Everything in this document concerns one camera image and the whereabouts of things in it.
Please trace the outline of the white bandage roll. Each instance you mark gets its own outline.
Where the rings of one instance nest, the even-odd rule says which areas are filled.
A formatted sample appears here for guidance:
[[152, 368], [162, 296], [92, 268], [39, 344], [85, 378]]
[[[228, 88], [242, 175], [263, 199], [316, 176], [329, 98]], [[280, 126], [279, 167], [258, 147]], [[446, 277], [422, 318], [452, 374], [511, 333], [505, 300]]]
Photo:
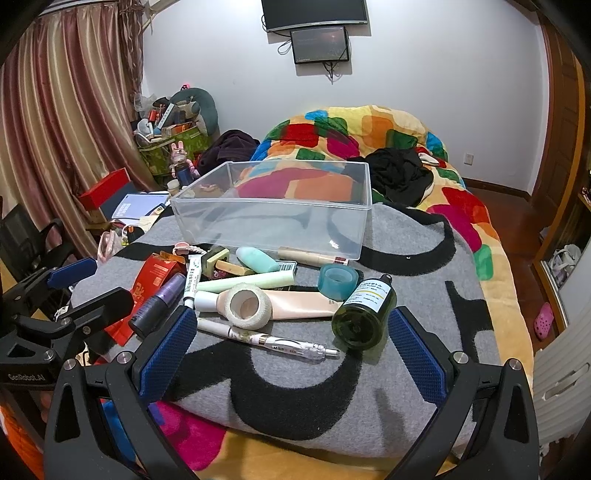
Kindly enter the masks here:
[[269, 295], [263, 289], [245, 283], [221, 292], [216, 306], [218, 313], [232, 326], [245, 330], [259, 330], [273, 316]]

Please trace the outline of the mint green bottle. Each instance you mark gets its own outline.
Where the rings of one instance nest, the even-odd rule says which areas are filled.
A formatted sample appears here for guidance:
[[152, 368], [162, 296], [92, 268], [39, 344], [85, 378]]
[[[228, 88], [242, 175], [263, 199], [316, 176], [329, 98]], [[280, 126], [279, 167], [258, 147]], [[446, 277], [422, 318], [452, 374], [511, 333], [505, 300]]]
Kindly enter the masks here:
[[280, 263], [267, 255], [262, 250], [254, 247], [242, 246], [235, 251], [235, 256], [240, 263], [257, 274], [276, 272], [280, 270]]

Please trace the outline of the striped brown curtain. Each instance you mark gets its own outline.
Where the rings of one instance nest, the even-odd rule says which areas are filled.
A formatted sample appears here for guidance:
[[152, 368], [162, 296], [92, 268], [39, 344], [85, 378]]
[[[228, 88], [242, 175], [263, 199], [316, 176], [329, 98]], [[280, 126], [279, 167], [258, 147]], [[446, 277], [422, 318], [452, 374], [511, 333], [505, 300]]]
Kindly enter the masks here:
[[1, 68], [3, 210], [21, 205], [38, 227], [60, 219], [83, 256], [97, 246], [80, 195], [118, 169], [156, 187], [131, 133], [142, 14], [139, 1], [100, 1], [41, 15]]

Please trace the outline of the white ointment tube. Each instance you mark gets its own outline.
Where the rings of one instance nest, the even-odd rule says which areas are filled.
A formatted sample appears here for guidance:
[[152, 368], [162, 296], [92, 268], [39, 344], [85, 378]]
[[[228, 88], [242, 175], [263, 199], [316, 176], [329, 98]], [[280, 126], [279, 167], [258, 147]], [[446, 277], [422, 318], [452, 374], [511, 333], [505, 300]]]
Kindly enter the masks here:
[[201, 254], [191, 254], [187, 257], [186, 278], [182, 303], [189, 309], [194, 308], [195, 294], [201, 278]]

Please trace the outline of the green storage bag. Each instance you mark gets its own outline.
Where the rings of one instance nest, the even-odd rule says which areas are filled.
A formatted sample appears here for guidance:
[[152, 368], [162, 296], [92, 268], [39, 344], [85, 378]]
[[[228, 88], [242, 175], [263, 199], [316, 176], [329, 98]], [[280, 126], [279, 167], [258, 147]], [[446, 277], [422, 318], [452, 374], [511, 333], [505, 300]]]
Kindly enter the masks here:
[[187, 157], [195, 161], [200, 154], [211, 147], [213, 138], [202, 133], [197, 127], [193, 127], [177, 135], [140, 146], [138, 148], [140, 157], [154, 177], [169, 174], [172, 145], [179, 142], [183, 144]]

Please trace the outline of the clear plastic storage box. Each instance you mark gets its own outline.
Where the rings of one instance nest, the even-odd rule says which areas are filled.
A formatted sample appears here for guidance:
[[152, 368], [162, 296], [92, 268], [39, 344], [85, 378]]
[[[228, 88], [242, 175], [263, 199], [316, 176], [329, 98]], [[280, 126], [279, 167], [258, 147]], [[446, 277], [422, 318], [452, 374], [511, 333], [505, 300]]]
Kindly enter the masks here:
[[272, 159], [226, 162], [171, 200], [192, 244], [252, 246], [360, 258], [372, 209], [365, 162]]

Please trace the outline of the pink bunny toy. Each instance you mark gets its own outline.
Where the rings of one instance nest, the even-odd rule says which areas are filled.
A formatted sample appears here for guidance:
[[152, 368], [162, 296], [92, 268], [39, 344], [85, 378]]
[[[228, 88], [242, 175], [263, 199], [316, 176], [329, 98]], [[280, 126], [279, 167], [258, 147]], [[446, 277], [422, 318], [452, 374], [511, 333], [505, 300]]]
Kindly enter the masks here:
[[180, 186], [188, 186], [199, 177], [197, 168], [188, 158], [182, 141], [173, 142], [170, 147], [170, 173], [179, 182]]

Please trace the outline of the pale green stick tube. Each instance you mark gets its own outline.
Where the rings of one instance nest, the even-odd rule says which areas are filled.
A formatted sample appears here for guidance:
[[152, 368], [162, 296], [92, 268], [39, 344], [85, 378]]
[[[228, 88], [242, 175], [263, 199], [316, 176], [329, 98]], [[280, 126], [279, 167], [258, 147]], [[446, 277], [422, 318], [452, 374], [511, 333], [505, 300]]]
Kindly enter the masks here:
[[221, 293], [240, 284], [253, 285], [262, 289], [273, 289], [293, 286], [295, 283], [294, 270], [283, 270], [200, 282], [197, 285], [197, 291]]

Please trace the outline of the dark purple clothes pile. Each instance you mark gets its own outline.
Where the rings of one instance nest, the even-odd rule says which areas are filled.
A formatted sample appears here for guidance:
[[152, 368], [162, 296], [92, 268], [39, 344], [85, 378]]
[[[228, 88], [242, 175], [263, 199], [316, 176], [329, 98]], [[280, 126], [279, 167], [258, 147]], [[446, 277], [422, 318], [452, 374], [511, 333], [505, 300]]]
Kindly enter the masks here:
[[226, 161], [249, 161], [259, 144], [259, 140], [242, 130], [228, 130], [200, 155], [197, 161], [197, 172], [205, 175]]

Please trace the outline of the colourful patchwork duvet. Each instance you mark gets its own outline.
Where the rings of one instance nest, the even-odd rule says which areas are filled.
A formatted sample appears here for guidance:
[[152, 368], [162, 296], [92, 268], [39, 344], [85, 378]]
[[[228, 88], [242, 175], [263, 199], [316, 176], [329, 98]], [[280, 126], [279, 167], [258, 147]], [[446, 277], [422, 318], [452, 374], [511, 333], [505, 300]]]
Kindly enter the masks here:
[[[444, 144], [419, 119], [374, 105], [311, 111], [271, 130], [254, 159], [349, 160], [386, 147], [415, 147], [436, 159], [433, 190], [411, 209], [446, 217], [470, 246], [500, 355], [496, 364], [517, 358], [531, 372], [530, 335], [489, 211], [466, 189]], [[352, 457], [304, 448], [209, 421], [165, 398], [156, 403], [155, 414], [172, 448], [195, 475], [206, 479], [382, 479], [404, 456]]]

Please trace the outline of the blue white booklet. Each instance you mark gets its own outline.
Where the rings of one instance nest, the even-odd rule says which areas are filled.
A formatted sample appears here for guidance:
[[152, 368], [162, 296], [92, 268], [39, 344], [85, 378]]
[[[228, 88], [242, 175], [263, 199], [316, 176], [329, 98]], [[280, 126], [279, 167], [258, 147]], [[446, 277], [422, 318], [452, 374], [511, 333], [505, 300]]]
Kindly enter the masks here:
[[168, 198], [167, 192], [127, 194], [116, 206], [111, 218], [139, 220], [157, 207], [164, 205]]

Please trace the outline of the small wall monitor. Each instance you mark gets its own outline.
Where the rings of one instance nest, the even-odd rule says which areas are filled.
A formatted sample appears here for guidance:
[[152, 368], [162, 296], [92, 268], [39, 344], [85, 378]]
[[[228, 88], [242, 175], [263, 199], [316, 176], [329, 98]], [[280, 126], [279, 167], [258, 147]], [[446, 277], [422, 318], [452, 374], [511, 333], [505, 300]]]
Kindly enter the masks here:
[[344, 26], [293, 30], [290, 41], [297, 65], [349, 61], [349, 37]]

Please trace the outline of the blue Max staples box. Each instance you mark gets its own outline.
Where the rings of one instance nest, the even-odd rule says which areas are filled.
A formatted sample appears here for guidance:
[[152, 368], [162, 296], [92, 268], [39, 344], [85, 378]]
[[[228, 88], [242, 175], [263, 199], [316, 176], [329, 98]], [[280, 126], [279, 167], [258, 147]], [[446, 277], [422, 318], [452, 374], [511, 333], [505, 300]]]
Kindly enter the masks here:
[[294, 272], [297, 270], [297, 262], [295, 261], [280, 261], [277, 265], [280, 267], [280, 271]]

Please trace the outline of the white decorated pen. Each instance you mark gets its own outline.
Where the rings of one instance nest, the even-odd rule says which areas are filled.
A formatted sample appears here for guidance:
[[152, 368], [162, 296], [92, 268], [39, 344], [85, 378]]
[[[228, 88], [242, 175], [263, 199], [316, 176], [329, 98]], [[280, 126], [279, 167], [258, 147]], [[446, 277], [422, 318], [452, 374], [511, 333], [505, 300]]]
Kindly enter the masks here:
[[222, 324], [204, 318], [197, 319], [197, 330], [226, 340], [311, 361], [339, 358], [338, 349], [328, 348], [317, 343], [290, 340], [262, 332], [240, 329], [229, 324]]

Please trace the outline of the red box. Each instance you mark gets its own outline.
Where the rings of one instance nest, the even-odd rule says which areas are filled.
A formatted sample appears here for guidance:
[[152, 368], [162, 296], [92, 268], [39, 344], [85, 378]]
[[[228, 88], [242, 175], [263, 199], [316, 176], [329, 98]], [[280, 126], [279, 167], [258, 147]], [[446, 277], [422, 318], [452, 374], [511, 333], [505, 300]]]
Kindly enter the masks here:
[[98, 210], [117, 191], [130, 182], [131, 179], [125, 168], [115, 170], [80, 195], [78, 200], [86, 210]]

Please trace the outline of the large tan eraser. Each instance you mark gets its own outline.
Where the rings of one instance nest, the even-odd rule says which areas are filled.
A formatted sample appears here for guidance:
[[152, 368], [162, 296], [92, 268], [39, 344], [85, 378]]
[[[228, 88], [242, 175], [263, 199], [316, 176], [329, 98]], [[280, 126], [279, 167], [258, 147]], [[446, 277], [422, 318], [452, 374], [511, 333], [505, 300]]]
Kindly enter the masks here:
[[217, 260], [215, 262], [215, 269], [234, 276], [247, 276], [254, 274], [254, 271], [238, 264], [233, 264], [224, 260]]

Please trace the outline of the wooden shelf cabinet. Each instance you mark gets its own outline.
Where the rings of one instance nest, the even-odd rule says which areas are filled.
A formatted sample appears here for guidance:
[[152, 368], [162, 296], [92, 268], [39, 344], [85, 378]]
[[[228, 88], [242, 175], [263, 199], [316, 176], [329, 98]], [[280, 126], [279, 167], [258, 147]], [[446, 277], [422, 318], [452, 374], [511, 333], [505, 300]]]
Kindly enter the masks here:
[[547, 230], [533, 268], [551, 305], [556, 331], [562, 332], [567, 327], [567, 315], [550, 260], [556, 250], [589, 239], [590, 208], [583, 203], [581, 190], [587, 184], [590, 94], [587, 75], [566, 39], [547, 21], [541, 29], [548, 63], [549, 110], [531, 203]]

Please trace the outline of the beige tube red band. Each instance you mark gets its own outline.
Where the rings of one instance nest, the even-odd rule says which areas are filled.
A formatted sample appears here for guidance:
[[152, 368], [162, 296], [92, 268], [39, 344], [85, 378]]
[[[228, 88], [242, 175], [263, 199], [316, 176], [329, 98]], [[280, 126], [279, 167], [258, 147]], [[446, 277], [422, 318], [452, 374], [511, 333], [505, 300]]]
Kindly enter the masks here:
[[349, 265], [349, 260], [342, 256], [318, 254], [287, 247], [278, 249], [277, 255], [281, 260], [295, 261], [311, 267], [322, 267], [329, 264]]

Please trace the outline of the pink croc shoe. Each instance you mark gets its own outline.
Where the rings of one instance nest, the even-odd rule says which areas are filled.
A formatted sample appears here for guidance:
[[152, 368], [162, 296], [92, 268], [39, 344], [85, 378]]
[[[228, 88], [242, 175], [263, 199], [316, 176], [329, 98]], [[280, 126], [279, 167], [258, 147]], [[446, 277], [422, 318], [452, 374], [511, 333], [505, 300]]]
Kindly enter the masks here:
[[553, 323], [554, 313], [552, 307], [549, 302], [545, 302], [540, 308], [533, 323], [534, 332], [540, 341], [543, 341], [548, 337], [552, 330]]

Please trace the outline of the purple spray bottle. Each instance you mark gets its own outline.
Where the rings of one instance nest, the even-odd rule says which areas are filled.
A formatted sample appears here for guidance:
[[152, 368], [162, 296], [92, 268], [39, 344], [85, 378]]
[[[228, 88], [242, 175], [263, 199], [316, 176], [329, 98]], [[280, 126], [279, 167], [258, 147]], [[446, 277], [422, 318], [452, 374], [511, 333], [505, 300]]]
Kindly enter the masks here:
[[167, 318], [184, 292], [185, 276], [175, 273], [154, 295], [149, 297], [132, 315], [128, 326], [144, 339]]

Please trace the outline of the red packet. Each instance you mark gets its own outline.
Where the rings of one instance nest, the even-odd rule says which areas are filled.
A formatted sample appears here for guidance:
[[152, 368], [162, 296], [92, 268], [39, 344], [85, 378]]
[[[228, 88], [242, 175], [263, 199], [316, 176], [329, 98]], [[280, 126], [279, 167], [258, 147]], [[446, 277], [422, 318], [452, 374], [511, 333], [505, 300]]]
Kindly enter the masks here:
[[143, 262], [138, 275], [130, 290], [134, 305], [129, 315], [122, 320], [108, 326], [105, 332], [119, 345], [124, 346], [133, 332], [128, 325], [129, 320], [142, 306], [142, 304], [154, 295], [175, 273], [185, 272], [185, 261], [179, 257], [160, 251], [151, 254]]

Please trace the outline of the black clothes pile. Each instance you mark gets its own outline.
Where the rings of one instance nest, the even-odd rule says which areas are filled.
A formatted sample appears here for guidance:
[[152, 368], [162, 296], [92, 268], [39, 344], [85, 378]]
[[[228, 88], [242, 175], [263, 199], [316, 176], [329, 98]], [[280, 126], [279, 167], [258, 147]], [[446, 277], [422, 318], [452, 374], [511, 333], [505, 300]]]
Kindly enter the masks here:
[[375, 203], [417, 207], [433, 190], [434, 174], [413, 149], [381, 148], [366, 157], [349, 158], [369, 166]]

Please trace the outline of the grey black blanket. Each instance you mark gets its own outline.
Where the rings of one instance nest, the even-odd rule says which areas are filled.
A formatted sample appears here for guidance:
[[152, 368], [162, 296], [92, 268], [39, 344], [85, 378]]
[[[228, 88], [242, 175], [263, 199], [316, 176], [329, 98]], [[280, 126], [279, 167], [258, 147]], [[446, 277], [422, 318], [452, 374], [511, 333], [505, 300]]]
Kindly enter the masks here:
[[[499, 362], [473, 252], [446, 217], [376, 204], [355, 268], [390, 275], [398, 303], [449, 350]], [[165, 399], [233, 429], [366, 458], [402, 457], [434, 411], [389, 338], [314, 362], [201, 332]]]

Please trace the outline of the teal tape roll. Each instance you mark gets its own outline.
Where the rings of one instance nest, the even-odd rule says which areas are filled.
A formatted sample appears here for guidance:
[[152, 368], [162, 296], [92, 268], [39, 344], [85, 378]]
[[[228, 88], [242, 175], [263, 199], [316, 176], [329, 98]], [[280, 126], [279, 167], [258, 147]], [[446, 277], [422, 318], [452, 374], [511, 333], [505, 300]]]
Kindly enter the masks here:
[[351, 296], [359, 283], [355, 269], [341, 264], [322, 266], [318, 277], [318, 291], [325, 297], [342, 302]]

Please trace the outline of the dark green glass bottle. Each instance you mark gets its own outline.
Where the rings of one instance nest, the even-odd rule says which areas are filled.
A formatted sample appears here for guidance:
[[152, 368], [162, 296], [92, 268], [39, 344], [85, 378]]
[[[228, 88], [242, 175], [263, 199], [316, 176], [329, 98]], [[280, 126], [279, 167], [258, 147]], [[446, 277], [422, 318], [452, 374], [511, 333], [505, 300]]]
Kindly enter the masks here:
[[346, 347], [365, 351], [383, 338], [386, 317], [396, 304], [392, 276], [383, 274], [360, 282], [332, 316], [332, 333]]

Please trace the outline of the wall television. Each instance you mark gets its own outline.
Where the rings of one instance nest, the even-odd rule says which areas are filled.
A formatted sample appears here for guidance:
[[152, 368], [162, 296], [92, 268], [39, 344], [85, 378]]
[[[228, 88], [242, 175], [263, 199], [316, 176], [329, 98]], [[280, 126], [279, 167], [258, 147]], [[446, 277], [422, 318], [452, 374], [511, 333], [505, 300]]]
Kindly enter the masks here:
[[365, 0], [263, 0], [262, 6], [269, 31], [369, 22]]

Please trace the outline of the beige cosmetic tube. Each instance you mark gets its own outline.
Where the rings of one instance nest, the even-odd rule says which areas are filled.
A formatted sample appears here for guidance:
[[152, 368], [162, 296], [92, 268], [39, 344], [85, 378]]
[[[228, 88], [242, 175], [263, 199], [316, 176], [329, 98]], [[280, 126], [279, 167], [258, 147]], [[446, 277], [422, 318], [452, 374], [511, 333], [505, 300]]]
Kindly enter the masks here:
[[[291, 320], [330, 317], [342, 305], [318, 292], [293, 292], [263, 290], [270, 297], [273, 305], [271, 320]], [[194, 307], [199, 312], [216, 312], [216, 300], [219, 294], [197, 292]]]

